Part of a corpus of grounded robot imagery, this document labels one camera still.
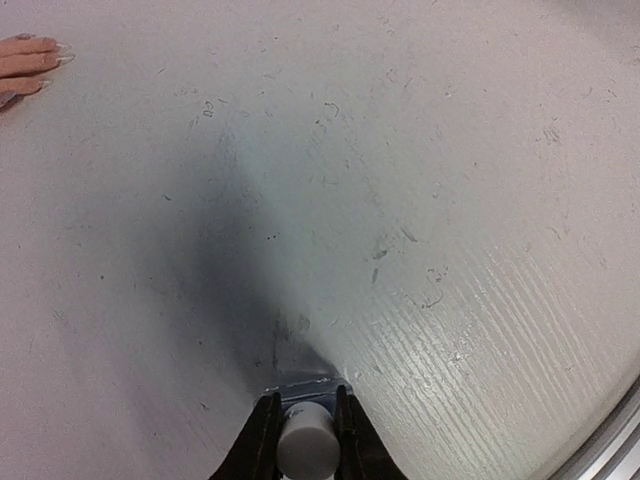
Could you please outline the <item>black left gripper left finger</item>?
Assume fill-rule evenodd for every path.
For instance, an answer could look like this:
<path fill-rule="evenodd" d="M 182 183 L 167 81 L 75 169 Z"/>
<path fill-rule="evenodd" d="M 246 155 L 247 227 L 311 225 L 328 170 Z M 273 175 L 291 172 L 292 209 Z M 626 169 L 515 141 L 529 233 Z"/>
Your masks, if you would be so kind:
<path fill-rule="evenodd" d="M 276 452 L 282 417 L 281 395 L 261 396 L 225 459 L 209 479 L 281 479 Z"/>

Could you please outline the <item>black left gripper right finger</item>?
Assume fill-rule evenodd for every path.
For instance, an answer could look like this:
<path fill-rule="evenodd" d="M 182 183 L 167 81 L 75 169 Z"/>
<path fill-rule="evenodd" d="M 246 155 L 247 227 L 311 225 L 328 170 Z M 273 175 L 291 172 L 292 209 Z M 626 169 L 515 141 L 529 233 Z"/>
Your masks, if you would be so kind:
<path fill-rule="evenodd" d="M 335 479 L 408 479 L 386 449 L 357 397 L 344 385 L 336 392 L 334 431 L 340 445 Z"/>

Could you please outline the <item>white nail polish cap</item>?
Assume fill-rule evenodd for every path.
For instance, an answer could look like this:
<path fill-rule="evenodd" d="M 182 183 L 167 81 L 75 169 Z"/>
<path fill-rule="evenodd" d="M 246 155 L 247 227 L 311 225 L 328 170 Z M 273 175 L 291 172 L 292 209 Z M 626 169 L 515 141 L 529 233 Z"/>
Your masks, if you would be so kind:
<path fill-rule="evenodd" d="M 334 476 L 340 445 L 333 418 L 318 403 L 300 402 L 284 417 L 276 450 L 276 464 L 287 479 L 324 480 Z"/>

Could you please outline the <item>blue nail polish bottle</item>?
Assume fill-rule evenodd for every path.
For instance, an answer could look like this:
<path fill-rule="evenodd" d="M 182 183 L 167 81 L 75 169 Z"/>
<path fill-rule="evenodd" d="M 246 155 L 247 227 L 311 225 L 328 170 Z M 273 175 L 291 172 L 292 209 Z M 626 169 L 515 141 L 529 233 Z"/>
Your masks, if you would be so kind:
<path fill-rule="evenodd" d="M 271 387 L 266 389 L 263 395 L 279 394 L 284 411 L 299 403 L 312 402 L 321 405 L 333 415 L 337 404 L 337 392 L 341 386 L 345 387 L 348 394 L 353 393 L 352 386 L 343 378 L 318 377 Z"/>

